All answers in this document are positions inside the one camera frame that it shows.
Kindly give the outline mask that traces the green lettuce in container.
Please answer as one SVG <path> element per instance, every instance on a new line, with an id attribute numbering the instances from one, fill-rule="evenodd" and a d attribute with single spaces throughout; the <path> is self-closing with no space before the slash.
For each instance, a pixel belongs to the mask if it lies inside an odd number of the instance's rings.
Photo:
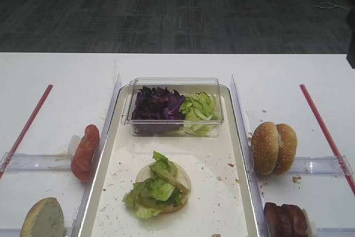
<path id="1" fill-rule="evenodd" d="M 214 125 L 205 123 L 220 119 L 216 109 L 215 96 L 205 92 L 188 94 L 180 107 L 180 111 L 186 115 L 185 120 L 203 122 L 203 124 L 185 124 L 183 131 L 190 135 L 209 135 Z"/>

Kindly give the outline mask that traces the white tomato pusher block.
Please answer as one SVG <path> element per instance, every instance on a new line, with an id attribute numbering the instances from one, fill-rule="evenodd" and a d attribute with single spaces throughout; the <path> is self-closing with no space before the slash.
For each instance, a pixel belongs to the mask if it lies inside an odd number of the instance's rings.
<path id="1" fill-rule="evenodd" d="M 81 137 L 73 135 L 68 145 L 68 155 L 73 158 L 81 141 Z"/>

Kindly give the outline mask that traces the red tomato slices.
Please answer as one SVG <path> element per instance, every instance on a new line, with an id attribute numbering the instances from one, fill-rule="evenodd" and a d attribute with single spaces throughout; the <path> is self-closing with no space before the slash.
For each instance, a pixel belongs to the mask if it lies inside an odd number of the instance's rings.
<path id="1" fill-rule="evenodd" d="M 82 137 L 71 163 L 72 173 L 81 181 L 86 183 L 92 168 L 92 158 L 100 140 L 99 131 L 96 125 L 90 124 L 85 128 Z"/>

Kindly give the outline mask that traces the clear tomato dispenser track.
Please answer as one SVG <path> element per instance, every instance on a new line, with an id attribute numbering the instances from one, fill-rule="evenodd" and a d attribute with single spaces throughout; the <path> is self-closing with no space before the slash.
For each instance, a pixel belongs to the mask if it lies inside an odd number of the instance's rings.
<path id="1" fill-rule="evenodd" d="M 67 154 L 38 155 L 5 153 L 1 159 L 4 172 L 70 172 L 71 159 Z"/>

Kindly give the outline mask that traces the purple cabbage shreds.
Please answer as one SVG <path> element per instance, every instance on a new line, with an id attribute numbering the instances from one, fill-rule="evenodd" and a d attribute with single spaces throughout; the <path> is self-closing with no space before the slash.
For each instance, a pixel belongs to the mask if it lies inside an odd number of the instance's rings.
<path id="1" fill-rule="evenodd" d="M 143 86 L 137 93 L 132 120 L 184 120 L 186 115 L 180 107 L 186 97 L 177 90 Z M 182 124 L 136 124 L 134 132 L 138 135 L 160 135 L 179 130 Z"/>

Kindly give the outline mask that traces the clear plastic salad container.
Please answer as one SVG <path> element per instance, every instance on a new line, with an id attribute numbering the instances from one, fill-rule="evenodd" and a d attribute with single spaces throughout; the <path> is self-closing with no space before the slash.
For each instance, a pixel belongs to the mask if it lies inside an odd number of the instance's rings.
<path id="1" fill-rule="evenodd" d="M 219 81 L 136 78 L 121 121 L 137 136 L 217 136 L 224 121 Z"/>

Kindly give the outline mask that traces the sesame bun front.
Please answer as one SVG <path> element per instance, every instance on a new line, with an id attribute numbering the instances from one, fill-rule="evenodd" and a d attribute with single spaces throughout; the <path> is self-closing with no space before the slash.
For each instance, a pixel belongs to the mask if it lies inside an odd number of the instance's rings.
<path id="1" fill-rule="evenodd" d="M 273 122 L 264 122 L 254 131 L 251 139 L 254 170 L 269 175 L 278 158 L 278 131 Z"/>

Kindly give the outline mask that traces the sesame bun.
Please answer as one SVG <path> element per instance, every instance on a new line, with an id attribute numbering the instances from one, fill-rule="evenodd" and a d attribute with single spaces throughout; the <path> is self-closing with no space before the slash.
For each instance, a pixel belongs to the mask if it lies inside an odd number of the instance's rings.
<path id="1" fill-rule="evenodd" d="M 254 170 L 269 175 L 278 158 L 278 131 L 273 122 L 264 122 L 254 131 L 251 139 Z"/>
<path id="2" fill-rule="evenodd" d="M 288 124 L 277 124 L 278 158 L 273 174 L 281 175 L 288 172 L 295 160 L 297 150 L 296 132 Z"/>

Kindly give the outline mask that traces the white rectangular tray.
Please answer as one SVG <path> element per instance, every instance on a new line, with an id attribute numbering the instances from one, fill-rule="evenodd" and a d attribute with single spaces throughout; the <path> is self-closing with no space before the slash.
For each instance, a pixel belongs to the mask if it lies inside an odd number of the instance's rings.
<path id="1" fill-rule="evenodd" d="M 124 125 L 129 87 L 117 98 L 80 236 L 258 236 L 229 90 L 221 86 L 224 122 L 216 137 L 139 137 Z M 153 151 L 191 179 L 180 210 L 139 219 L 122 199 Z"/>

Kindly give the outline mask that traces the clear sesame bun track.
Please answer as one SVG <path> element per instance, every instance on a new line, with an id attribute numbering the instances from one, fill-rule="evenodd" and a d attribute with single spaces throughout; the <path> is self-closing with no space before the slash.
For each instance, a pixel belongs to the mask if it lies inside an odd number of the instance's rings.
<path id="1" fill-rule="evenodd" d="M 287 174 L 311 175 L 353 175 L 353 170 L 345 156 L 296 157 Z"/>

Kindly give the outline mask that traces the upright bun half left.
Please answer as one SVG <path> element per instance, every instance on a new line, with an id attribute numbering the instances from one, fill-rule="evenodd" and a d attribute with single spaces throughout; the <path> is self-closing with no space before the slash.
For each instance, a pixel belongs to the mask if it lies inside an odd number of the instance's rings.
<path id="1" fill-rule="evenodd" d="M 22 225 L 20 236 L 64 236 L 64 215 L 56 198 L 44 198 L 31 207 Z"/>

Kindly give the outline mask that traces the clear patty track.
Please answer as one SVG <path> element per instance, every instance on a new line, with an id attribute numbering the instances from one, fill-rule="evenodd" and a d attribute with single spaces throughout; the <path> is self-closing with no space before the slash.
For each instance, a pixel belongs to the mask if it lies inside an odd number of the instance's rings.
<path id="1" fill-rule="evenodd" d="M 355 228 L 317 228 L 319 237 L 355 237 Z"/>

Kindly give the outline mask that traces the right clear long rail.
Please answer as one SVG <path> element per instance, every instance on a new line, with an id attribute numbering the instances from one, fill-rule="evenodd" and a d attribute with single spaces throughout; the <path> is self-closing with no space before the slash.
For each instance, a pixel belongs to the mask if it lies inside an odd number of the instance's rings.
<path id="1" fill-rule="evenodd" d="M 261 199 L 258 178 L 253 168 L 252 154 L 249 147 L 247 131 L 245 129 L 244 111 L 242 109 L 241 101 L 239 99 L 240 94 L 234 76 L 231 77 L 230 89 L 234 105 L 236 125 L 240 139 L 241 154 L 244 163 L 244 173 L 246 176 L 246 184 L 248 191 L 247 194 L 251 203 L 253 231 L 255 232 L 256 236 L 270 236 L 266 219 L 263 213 L 264 204 Z"/>

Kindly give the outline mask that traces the left clear long rail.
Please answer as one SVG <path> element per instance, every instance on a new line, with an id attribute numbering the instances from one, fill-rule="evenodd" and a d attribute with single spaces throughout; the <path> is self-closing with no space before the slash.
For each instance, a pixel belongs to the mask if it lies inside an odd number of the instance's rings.
<path id="1" fill-rule="evenodd" d="M 84 193 L 82 196 L 82 200 L 79 205 L 77 218 L 73 222 L 72 231 L 70 236 L 81 236 L 83 232 L 83 228 L 85 225 L 86 217 L 88 216 L 88 210 L 90 208 L 90 201 L 93 196 L 93 191 L 95 187 L 95 180 L 97 178 L 97 172 L 100 168 L 100 163 L 104 154 L 104 147 L 107 142 L 107 136 L 109 133 L 111 121 L 113 119 L 117 98 L 119 95 L 119 91 L 121 89 L 121 77 L 118 74 L 115 86 L 113 89 L 112 97 L 110 100 L 109 108 L 106 114 L 106 119 L 103 124 L 102 132 L 100 134 L 100 140 L 98 144 L 98 148 L 93 156 L 93 168 L 90 171 L 89 181 L 85 185 Z"/>

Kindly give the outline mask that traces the left red straw rail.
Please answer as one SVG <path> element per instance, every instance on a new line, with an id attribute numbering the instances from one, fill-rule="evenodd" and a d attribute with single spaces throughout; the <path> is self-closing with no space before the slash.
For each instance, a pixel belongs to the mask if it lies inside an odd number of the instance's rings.
<path id="1" fill-rule="evenodd" d="M 26 124 L 24 125 L 23 129 L 21 130 L 19 136 L 17 137 L 16 141 L 14 142 L 11 150 L 4 156 L 4 163 L 1 164 L 1 178 L 6 170 L 6 167 L 8 166 L 10 160 L 13 157 L 13 154 L 17 151 L 17 148 L 19 147 L 21 141 L 23 140 L 25 134 L 27 133 L 28 129 L 30 128 L 31 124 L 33 123 L 34 119 L 36 118 L 38 112 L 40 111 L 41 107 L 43 106 L 45 100 L 50 94 L 50 91 L 52 90 L 53 85 L 49 84 L 44 91 L 43 95 L 41 96 L 39 102 L 37 103 L 35 109 L 32 111 L 30 117 L 28 118 Z"/>

